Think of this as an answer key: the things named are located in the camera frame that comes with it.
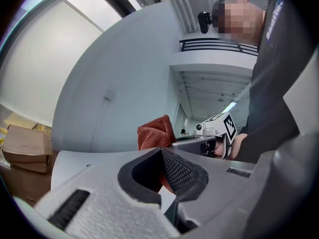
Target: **cardboard box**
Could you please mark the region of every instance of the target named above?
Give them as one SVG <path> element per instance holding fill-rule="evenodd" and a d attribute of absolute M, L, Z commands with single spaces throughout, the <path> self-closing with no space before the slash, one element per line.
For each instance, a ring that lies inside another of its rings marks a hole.
<path fill-rule="evenodd" d="M 47 162 L 13 162 L 10 161 L 11 165 L 18 166 L 23 169 L 28 169 L 31 171 L 39 172 L 39 173 L 47 173 L 50 169 L 50 158 L 48 158 Z"/>
<path fill-rule="evenodd" d="M 9 192 L 34 206 L 43 195 L 50 191 L 56 156 L 57 152 L 53 152 L 50 156 L 49 172 L 41 174 L 12 166 L 5 160 L 0 150 L 0 174 Z"/>
<path fill-rule="evenodd" d="M 48 162 L 51 154 L 49 137 L 41 131 L 10 125 L 3 144 L 8 162 Z"/>

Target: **white wall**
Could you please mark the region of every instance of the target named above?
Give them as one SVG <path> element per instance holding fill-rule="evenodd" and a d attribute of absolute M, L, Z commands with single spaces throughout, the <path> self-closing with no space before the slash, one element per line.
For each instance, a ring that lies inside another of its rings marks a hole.
<path fill-rule="evenodd" d="M 1 68 L 0 104 L 52 126 L 73 66 L 101 34 L 64 2 L 42 12 L 17 38 Z"/>
<path fill-rule="evenodd" d="M 186 126 L 186 130 L 189 132 L 189 134 L 193 134 L 194 130 L 196 130 L 196 126 L 199 123 L 202 123 L 203 121 L 200 120 L 195 120 L 195 119 L 190 119 L 189 123 Z"/>
<path fill-rule="evenodd" d="M 169 2 L 136 11 L 105 31 L 84 52 L 63 87 L 52 147 L 87 152 L 137 149 L 137 127 L 164 114 L 174 117 L 179 91 L 171 81 L 169 61 L 179 51 L 181 37 Z M 105 99 L 107 90 L 116 92 L 113 101 Z"/>

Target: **ceiling light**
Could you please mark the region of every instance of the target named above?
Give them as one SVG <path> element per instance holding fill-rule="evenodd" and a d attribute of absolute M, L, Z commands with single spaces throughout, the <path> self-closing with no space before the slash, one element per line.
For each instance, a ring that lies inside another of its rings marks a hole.
<path fill-rule="evenodd" d="M 236 104 L 237 102 L 232 101 L 221 113 L 224 114 L 230 111 Z"/>

